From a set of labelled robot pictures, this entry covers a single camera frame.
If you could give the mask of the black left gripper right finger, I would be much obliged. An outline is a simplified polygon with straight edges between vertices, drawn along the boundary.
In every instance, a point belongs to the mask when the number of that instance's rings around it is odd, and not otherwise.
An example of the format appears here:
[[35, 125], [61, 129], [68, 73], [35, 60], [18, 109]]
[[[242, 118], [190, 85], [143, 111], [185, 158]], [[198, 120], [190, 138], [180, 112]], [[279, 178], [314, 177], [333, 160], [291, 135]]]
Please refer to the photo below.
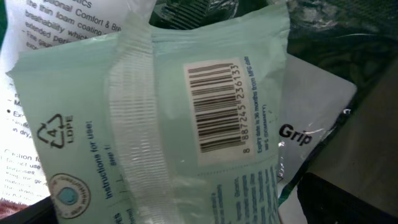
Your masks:
[[397, 224], [394, 217], [312, 173], [297, 185], [308, 224]]

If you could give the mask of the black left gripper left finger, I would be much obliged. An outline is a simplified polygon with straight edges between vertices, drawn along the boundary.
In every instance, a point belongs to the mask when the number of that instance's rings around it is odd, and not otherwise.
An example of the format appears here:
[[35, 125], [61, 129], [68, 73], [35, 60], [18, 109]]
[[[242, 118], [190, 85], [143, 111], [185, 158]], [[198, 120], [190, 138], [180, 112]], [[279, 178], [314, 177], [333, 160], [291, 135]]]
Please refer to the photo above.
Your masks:
[[1, 224], [58, 224], [58, 220], [53, 202], [47, 197], [2, 219]]

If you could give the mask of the green 3M glove package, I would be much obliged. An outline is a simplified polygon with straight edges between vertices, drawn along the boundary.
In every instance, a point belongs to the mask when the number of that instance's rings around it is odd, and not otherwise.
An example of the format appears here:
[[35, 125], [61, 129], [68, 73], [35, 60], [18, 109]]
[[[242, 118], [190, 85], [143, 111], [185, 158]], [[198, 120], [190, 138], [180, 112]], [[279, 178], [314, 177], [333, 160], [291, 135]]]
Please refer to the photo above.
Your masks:
[[290, 30], [277, 118], [279, 206], [397, 58], [396, 1], [2, 1], [1, 220], [50, 197], [9, 76], [21, 54], [116, 34], [131, 13], [191, 30], [281, 3]]

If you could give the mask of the mint green wipe packet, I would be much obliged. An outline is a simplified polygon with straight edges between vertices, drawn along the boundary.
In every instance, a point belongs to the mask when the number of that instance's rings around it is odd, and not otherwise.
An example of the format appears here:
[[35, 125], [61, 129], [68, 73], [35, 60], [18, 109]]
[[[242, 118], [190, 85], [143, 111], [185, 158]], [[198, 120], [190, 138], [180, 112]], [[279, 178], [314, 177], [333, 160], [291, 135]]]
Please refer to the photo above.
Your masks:
[[9, 71], [58, 223], [279, 223], [286, 4], [33, 50]]

